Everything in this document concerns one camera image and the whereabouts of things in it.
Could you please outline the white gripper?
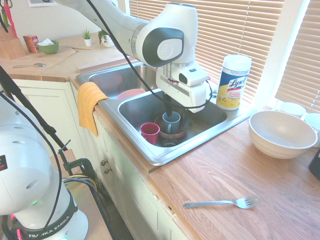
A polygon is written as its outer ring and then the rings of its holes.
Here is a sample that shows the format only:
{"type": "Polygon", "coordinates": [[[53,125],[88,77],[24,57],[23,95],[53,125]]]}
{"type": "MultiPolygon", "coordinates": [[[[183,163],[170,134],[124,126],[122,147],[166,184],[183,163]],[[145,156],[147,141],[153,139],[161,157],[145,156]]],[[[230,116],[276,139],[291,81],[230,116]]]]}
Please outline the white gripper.
{"type": "Polygon", "coordinates": [[[171,75],[166,76],[162,67],[156,69],[156,86],[163,91],[165,112],[172,116],[172,99],[185,107],[180,123],[181,129],[187,129],[191,114],[204,109],[206,103],[207,72],[200,66],[173,67],[171,75]]]}

